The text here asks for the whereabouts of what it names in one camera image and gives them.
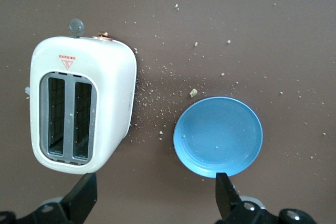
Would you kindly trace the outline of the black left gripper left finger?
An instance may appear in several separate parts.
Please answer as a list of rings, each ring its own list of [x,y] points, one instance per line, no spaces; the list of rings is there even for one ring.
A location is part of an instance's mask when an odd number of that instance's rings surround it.
[[[84,223],[97,198],[97,176],[87,173],[67,195],[44,201],[24,217],[17,218],[12,211],[2,211],[1,223]]]

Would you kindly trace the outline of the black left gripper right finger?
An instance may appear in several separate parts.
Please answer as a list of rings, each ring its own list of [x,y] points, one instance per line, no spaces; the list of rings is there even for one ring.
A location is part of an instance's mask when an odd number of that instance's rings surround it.
[[[285,208],[271,214],[264,204],[254,197],[240,196],[226,173],[217,173],[215,199],[221,219],[217,223],[315,223],[306,212]]]

